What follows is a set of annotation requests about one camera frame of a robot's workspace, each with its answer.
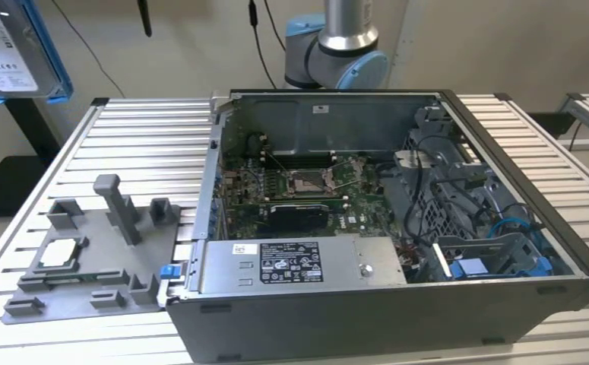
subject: black stand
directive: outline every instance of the black stand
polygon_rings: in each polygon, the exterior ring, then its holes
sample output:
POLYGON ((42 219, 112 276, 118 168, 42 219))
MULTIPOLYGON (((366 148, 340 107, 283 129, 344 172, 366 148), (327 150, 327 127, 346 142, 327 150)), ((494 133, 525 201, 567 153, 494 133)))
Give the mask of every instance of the black stand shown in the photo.
POLYGON ((54 162, 60 145, 32 99, 11 99, 6 106, 38 153, 8 156, 0 162, 0 217, 12 217, 54 162))

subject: wire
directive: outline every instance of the wire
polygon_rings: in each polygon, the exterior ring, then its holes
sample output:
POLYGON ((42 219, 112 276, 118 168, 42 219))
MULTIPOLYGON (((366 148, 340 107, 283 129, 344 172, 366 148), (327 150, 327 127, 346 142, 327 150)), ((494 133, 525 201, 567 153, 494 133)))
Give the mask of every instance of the wire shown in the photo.
POLYGON ((267 75, 267 78, 270 79, 270 83, 272 84, 272 87, 276 89, 276 84, 274 83, 272 75, 270 74, 270 70, 267 68, 266 58, 263 57, 262 41, 258 37, 258 29, 256 28, 254 28, 254 37, 256 38, 258 56, 262 58, 263 69, 266 70, 266 75, 267 75))
POLYGON ((420 138, 420 141, 416 142, 416 146, 420 147, 420 144, 430 138, 439 138, 439 139, 447 139, 448 141, 455 141, 454 138, 446 136, 446 135, 427 135, 426 137, 420 138))
POLYGON ((575 130, 575 135, 571 136, 571 142, 569 142, 569 148, 568 148, 569 152, 575 147, 576 136, 579 135, 580 127, 583 127, 583 122, 579 122, 579 126, 576 127, 576 130, 575 130))
POLYGON ((528 229, 531 229, 531 224, 527 221, 523 221, 519 218, 504 218, 501 219, 495 225, 494 227, 490 229, 488 232, 488 236, 486 238, 492 238, 492 236, 495 235, 495 232, 497 232, 497 229, 507 223, 517 223, 521 226, 527 227, 528 229))
POLYGON ((420 199, 420 191, 422 191, 422 184, 423 184, 423 162, 420 160, 420 154, 418 151, 416 151, 416 162, 418 162, 416 186, 415 186, 415 190, 414 190, 411 205, 407 208, 406 217, 403 218, 403 225, 406 227, 407 234, 410 235, 412 240, 419 241, 423 245, 430 247, 431 244, 416 233, 414 233, 412 230, 410 229, 410 219, 412 216, 414 208, 416 207, 416 204, 418 204, 418 200, 420 199))
POLYGON ((272 23, 274 35, 276 36, 278 42, 282 44, 283 52, 286 52, 286 45, 283 44, 282 36, 279 36, 278 34, 276 24, 274 23, 272 9, 270 9, 270 3, 267 2, 267 0, 264 0, 264 2, 267 8, 267 15, 270 16, 270 22, 272 23))
POLYGON ((248 9, 250 9, 250 24, 252 25, 254 38, 256 39, 258 56, 262 58, 263 69, 266 70, 266 75, 267 78, 270 79, 270 83, 272 84, 272 87, 276 89, 276 84, 274 83, 272 75, 270 74, 270 70, 267 68, 266 57, 263 56, 262 40, 258 36, 258 11, 256 11, 256 2, 254 2, 254 0, 250 0, 248 9))
POLYGON ((79 36, 80 40, 83 41, 84 46, 90 50, 90 53, 94 56, 96 63, 99 64, 99 68, 100 68, 100 71, 103 72, 104 77, 107 77, 108 80, 112 82, 115 88, 119 90, 119 93, 122 93, 122 96, 127 97, 126 93, 123 92, 122 88, 119 87, 119 84, 115 82, 115 80, 112 79, 112 77, 110 76, 107 71, 104 70, 103 64, 100 63, 100 60, 99 60, 99 57, 96 56, 94 49, 91 49, 91 47, 90 47, 90 43, 87 43, 87 41, 83 38, 83 35, 80 34, 79 30, 75 28, 74 23, 71 23, 70 17, 67 16, 66 12, 62 10, 60 5, 56 3, 56 0, 51 0, 51 2, 54 3, 55 7, 58 8, 58 11, 60 11, 62 17, 67 21, 67 24, 70 25, 71 29, 74 30, 76 36, 79 36))

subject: cable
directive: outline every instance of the cable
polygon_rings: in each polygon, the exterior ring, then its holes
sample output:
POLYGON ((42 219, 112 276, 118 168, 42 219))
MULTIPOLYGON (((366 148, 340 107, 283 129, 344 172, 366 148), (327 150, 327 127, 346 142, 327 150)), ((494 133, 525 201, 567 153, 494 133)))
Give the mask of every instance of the cable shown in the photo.
POLYGON ((83 38, 83 35, 80 34, 79 30, 75 28, 74 23, 71 23, 70 17, 67 16, 66 12, 62 10, 60 5, 56 3, 56 0, 51 0, 51 2, 54 3, 55 7, 58 8, 58 11, 60 11, 62 17, 67 21, 67 24, 70 25, 71 29, 74 30, 76 36, 79 36, 80 40, 83 41, 84 46, 90 50, 90 53, 94 56, 96 63, 99 64, 99 68, 100 68, 100 71, 103 72, 104 77, 107 77, 108 80, 112 82, 115 88, 119 90, 119 93, 122 93, 122 96, 127 97, 126 93, 123 92, 122 88, 119 87, 119 84, 115 82, 115 80, 112 79, 112 77, 110 76, 107 71, 104 70, 103 64, 100 63, 100 60, 99 60, 99 57, 96 56, 94 49, 91 49, 91 47, 90 47, 90 43, 87 43, 87 41, 83 38))
POLYGON ((272 22, 274 35, 276 36, 278 42, 282 44, 283 52, 286 52, 286 45, 283 44, 282 36, 279 36, 278 34, 276 24, 274 23, 272 9, 270 9, 270 3, 267 2, 267 0, 264 0, 264 2, 267 8, 267 15, 270 16, 270 21, 272 22))
POLYGON ((416 207, 416 204, 418 204, 418 200, 420 198, 420 191, 422 191, 422 184, 423 184, 423 162, 420 161, 420 154, 418 151, 416 151, 416 162, 418 162, 416 186, 415 186, 415 190, 414 190, 411 205, 407 208, 406 217, 403 218, 403 225, 406 227, 407 234, 410 235, 412 240, 420 242, 423 245, 430 247, 431 244, 416 233, 414 233, 412 230, 410 229, 410 219, 412 216, 414 208, 416 207))
POLYGON ((528 229, 531 229, 531 224, 527 221, 523 221, 519 218, 505 218, 501 219, 495 225, 494 227, 490 229, 488 232, 488 236, 486 236, 486 238, 492 238, 492 236, 495 235, 495 232, 497 232, 497 229, 507 223, 517 223, 520 224, 523 227, 527 227, 528 229))
POLYGON ((420 138, 420 141, 416 142, 416 146, 420 147, 420 144, 430 138, 439 138, 439 139, 447 139, 448 141, 454 142, 455 139, 450 138, 446 135, 427 135, 426 137, 420 138))
MULTIPOLYGON (((440 206, 443 207, 444 211, 448 211, 447 209, 447 205, 446 204, 454 204, 456 207, 459 207, 460 209, 464 209, 463 205, 456 204, 454 201, 444 201, 443 199, 438 200, 440 206)), ((478 238, 478 234, 475 233, 474 230, 471 230, 464 224, 462 224, 459 222, 459 220, 456 219, 451 219, 452 224, 455 224, 462 230, 464 230, 464 232, 467 234, 470 234, 470 236, 476 239, 478 238)))
POLYGON ((575 130, 575 135, 571 136, 571 142, 569 142, 569 148, 568 148, 569 152, 575 147, 576 136, 579 135, 580 127, 583 127, 583 122, 579 122, 579 126, 576 127, 576 130, 575 130))
POLYGON ((254 28, 254 38, 256 39, 258 56, 262 58, 263 69, 266 70, 266 75, 267 75, 267 78, 270 79, 270 83, 272 84, 272 87, 276 89, 276 84, 274 83, 272 75, 270 74, 270 70, 267 68, 266 57, 263 57, 262 40, 260 40, 260 38, 258 36, 256 3, 254 2, 254 0, 250 0, 248 9, 250 9, 250 24, 252 25, 252 28, 254 28))

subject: black cable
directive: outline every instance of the black cable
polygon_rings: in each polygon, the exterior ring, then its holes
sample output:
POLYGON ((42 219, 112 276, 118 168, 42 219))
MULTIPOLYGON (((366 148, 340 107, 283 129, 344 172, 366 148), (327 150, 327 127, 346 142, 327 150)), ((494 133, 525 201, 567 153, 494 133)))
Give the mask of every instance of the black cable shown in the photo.
POLYGON ((266 2, 267 15, 270 16, 270 21, 272 22, 274 35, 276 36, 278 42, 282 44, 283 51, 286 51, 286 45, 283 44, 282 36, 279 36, 278 34, 276 24, 274 23, 272 9, 270 9, 270 3, 267 2, 267 0, 263 1, 266 2))
POLYGON ((579 135, 580 127, 583 127, 583 122, 579 122, 579 126, 576 127, 576 130, 575 130, 575 135, 572 135, 572 137, 571 137, 569 148, 568 148, 569 152, 575 147, 576 136, 579 135))
POLYGON ((66 12, 62 10, 60 5, 56 3, 55 0, 51 0, 51 2, 54 3, 55 7, 58 8, 58 11, 60 11, 62 17, 67 21, 67 24, 70 25, 71 29, 74 30, 76 36, 79 36, 80 40, 83 41, 84 46, 90 50, 90 53, 94 56, 94 59, 95 59, 96 63, 99 64, 99 68, 100 68, 100 71, 103 72, 104 77, 107 77, 108 80, 112 82, 114 86, 119 90, 119 93, 122 93, 122 96, 127 97, 126 93, 123 92, 122 88, 119 87, 119 84, 115 82, 115 80, 112 79, 112 77, 110 76, 107 71, 104 70, 103 64, 100 63, 100 60, 99 60, 99 57, 96 56, 96 53, 94 52, 94 49, 91 49, 91 47, 90 47, 90 43, 87 43, 87 41, 83 38, 83 35, 80 34, 79 30, 75 28, 74 23, 71 23, 70 17, 67 16, 66 12))
POLYGON ((426 137, 420 138, 420 141, 416 142, 416 146, 420 147, 420 144, 430 138, 439 138, 439 139, 447 139, 448 141, 454 142, 455 139, 446 136, 446 135, 427 135, 426 137))
POLYGON ((403 218, 403 225, 406 226, 406 231, 410 237, 415 242, 420 242, 426 246, 431 246, 431 244, 410 229, 410 219, 412 216, 414 208, 416 207, 418 200, 420 199, 420 191, 422 191, 422 184, 423 184, 423 162, 420 161, 420 154, 416 151, 416 163, 418 163, 418 176, 416 176, 416 186, 414 190, 414 196, 411 205, 407 208, 406 217, 403 218))
POLYGON ((254 0, 250 0, 248 9, 250 9, 250 24, 252 25, 254 29, 254 38, 256 38, 258 56, 262 58, 263 69, 266 70, 266 75, 267 78, 270 79, 270 83, 272 84, 272 87, 276 89, 276 84, 274 83, 272 75, 270 74, 270 70, 267 69, 266 58, 263 57, 262 40, 258 36, 258 11, 256 11, 256 3, 254 2, 254 0))
MULTIPOLYGON (((447 205, 446 204, 454 204, 456 207, 459 207, 460 209, 464 209, 463 205, 456 204, 454 201, 448 200, 444 201, 443 199, 436 200, 440 204, 440 206, 443 207, 444 211, 447 211, 447 205)), ((478 234, 475 233, 474 230, 471 230, 463 223, 459 222, 459 220, 456 219, 451 219, 452 224, 455 224, 467 234, 471 235, 471 237, 475 239, 478 238, 478 234)))

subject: motherboard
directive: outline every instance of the motherboard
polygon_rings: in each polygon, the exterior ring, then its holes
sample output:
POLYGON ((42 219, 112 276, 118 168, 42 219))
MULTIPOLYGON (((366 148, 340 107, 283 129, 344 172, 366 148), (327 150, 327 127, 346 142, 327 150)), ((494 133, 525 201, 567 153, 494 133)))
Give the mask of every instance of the motherboard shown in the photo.
POLYGON ((230 160, 223 174, 230 239, 391 236, 400 229, 376 168, 359 154, 230 160))

